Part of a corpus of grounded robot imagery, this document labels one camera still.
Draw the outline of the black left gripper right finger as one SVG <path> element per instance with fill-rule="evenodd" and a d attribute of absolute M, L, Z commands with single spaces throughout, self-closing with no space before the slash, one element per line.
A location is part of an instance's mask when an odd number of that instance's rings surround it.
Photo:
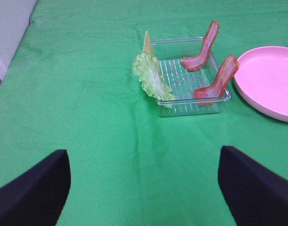
<path fill-rule="evenodd" d="M 220 151 L 218 184 L 239 226 L 288 226 L 288 180 L 233 146 Z"/>

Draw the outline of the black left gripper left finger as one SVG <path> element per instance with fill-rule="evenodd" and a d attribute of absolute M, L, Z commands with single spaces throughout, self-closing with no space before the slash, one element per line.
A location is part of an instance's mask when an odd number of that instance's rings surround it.
<path fill-rule="evenodd" d="M 55 226 L 71 187 L 66 150 L 56 150 L 0 188 L 0 226 Z"/>

